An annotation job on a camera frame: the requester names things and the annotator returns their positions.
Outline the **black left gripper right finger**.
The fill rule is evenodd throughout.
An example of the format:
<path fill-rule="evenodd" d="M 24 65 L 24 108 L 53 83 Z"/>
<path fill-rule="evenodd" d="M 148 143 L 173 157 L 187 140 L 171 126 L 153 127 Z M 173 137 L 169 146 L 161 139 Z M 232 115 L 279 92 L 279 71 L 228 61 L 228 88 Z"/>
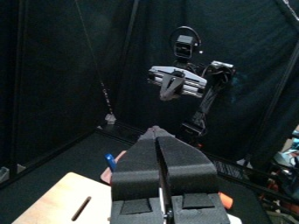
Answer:
<path fill-rule="evenodd" d="M 164 129 L 155 130 L 155 148 L 171 224 L 229 224 L 207 156 Z"/>

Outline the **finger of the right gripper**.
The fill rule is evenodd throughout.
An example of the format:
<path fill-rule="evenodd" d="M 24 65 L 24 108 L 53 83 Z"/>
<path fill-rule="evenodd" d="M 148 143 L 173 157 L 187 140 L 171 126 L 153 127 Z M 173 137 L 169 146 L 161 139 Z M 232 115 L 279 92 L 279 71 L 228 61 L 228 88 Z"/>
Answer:
<path fill-rule="evenodd" d="M 172 84 L 169 86 L 172 90 L 171 98 L 179 98 L 183 91 L 183 84 L 184 84 L 184 75 L 181 73 L 175 73 L 172 75 Z"/>
<path fill-rule="evenodd" d="M 172 90 L 169 89 L 171 83 L 172 83 L 172 76 L 165 74 L 163 76 L 163 82 L 161 82 L 161 88 L 160 88 L 160 99 L 163 101 L 167 101 L 172 94 Z"/>

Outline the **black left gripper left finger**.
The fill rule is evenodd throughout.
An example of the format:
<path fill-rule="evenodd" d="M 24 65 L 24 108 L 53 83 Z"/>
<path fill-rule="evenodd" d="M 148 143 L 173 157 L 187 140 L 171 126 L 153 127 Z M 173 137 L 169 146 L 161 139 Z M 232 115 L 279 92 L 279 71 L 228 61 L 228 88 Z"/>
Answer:
<path fill-rule="evenodd" d="M 116 162 L 111 180 L 111 224 L 163 224 L 155 129 L 149 128 Z"/>

